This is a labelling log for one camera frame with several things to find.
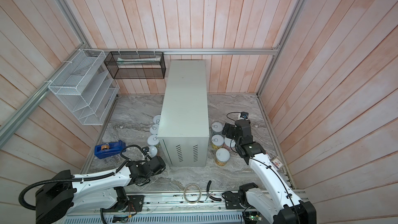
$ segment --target can lid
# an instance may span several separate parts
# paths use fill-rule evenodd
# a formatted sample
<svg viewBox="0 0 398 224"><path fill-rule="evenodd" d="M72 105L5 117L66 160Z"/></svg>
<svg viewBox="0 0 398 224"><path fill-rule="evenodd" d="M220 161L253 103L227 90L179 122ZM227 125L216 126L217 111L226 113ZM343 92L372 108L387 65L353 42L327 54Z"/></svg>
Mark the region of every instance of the can lid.
<svg viewBox="0 0 398 224"><path fill-rule="evenodd" d="M151 132L151 134L158 134L158 130L159 130L158 124L154 124L149 128L149 131Z"/></svg>
<svg viewBox="0 0 398 224"><path fill-rule="evenodd" d="M211 128L212 128L213 131L215 131L215 132L221 132L222 129L224 128L224 126L223 126L222 123L220 123L220 122L214 122L214 123L211 125Z"/></svg>
<svg viewBox="0 0 398 224"><path fill-rule="evenodd" d="M149 136L149 137L148 137L148 140L147 140L147 143L148 143L148 145L150 145L150 146L155 146L155 145L157 145L157 144L159 143L158 135L157 135L157 134L152 134L151 136Z"/></svg>
<svg viewBox="0 0 398 224"><path fill-rule="evenodd" d="M227 162L229 160L230 154L227 149L220 148L216 151L217 160L220 162Z"/></svg>
<svg viewBox="0 0 398 224"><path fill-rule="evenodd" d="M211 137L211 141L215 146L222 146L222 144L224 143L224 138L220 134L216 134Z"/></svg>
<svg viewBox="0 0 398 224"><path fill-rule="evenodd" d="M156 115L155 117L153 117L153 122L154 122L155 124L159 124L159 123L160 123L160 114L159 114L159 115Z"/></svg>
<svg viewBox="0 0 398 224"><path fill-rule="evenodd" d="M231 145L231 147L235 147L235 140L230 139L230 138L225 138L225 139L224 139L224 144L225 144L227 147L230 147L230 145Z"/></svg>

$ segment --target white wire rack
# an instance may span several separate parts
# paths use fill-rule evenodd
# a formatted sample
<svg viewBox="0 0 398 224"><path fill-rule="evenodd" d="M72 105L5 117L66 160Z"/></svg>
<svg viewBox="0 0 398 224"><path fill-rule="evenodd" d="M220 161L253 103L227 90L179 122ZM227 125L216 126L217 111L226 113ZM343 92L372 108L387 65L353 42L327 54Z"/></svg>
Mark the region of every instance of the white wire rack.
<svg viewBox="0 0 398 224"><path fill-rule="evenodd" d="M102 50L81 50L49 86L82 124L102 125L119 90L108 71L97 72L104 59Z"/></svg>

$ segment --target vent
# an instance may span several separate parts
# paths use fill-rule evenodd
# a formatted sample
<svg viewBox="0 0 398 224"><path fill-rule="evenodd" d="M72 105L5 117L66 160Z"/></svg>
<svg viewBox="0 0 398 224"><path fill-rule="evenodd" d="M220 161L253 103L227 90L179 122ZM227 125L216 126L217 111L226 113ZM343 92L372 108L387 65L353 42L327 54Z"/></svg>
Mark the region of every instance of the vent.
<svg viewBox="0 0 398 224"><path fill-rule="evenodd" d="M107 223L112 223L113 215L111 217L105 214ZM169 213L169 214L138 214L129 218L127 223L239 223L241 220L241 212L214 212L214 213ZM67 217L64 224L94 224L102 223L99 215L91 216L70 216Z"/></svg>
<svg viewBox="0 0 398 224"><path fill-rule="evenodd" d="M178 161L182 162L182 161L183 161L183 159L182 159L182 150L181 150L181 145L177 145L177 146L176 146L176 149L177 149Z"/></svg>
<svg viewBox="0 0 398 224"><path fill-rule="evenodd" d="M193 161L198 161L198 145L195 145L193 147Z"/></svg>

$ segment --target black mesh basket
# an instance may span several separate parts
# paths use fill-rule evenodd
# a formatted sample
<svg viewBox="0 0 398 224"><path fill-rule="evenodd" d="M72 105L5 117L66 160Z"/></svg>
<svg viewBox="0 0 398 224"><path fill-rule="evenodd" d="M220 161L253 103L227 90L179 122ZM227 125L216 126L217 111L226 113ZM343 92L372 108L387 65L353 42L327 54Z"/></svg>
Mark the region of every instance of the black mesh basket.
<svg viewBox="0 0 398 224"><path fill-rule="evenodd" d="M162 52L111 51L104 61L114 79L164 79Z"/></svg>

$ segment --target gray metal box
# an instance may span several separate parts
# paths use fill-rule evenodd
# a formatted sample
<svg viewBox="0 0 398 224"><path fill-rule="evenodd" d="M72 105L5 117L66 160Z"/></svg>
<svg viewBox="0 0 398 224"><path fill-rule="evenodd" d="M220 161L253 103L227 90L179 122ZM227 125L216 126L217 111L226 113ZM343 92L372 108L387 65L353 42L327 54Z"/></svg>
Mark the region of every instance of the gray metal box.
<svg viewBox="0 0 398 224"><path fill-rule="evenodd" d="M209 115L205 61L173 60L158 139L170 166L205 166Z"/></svg>

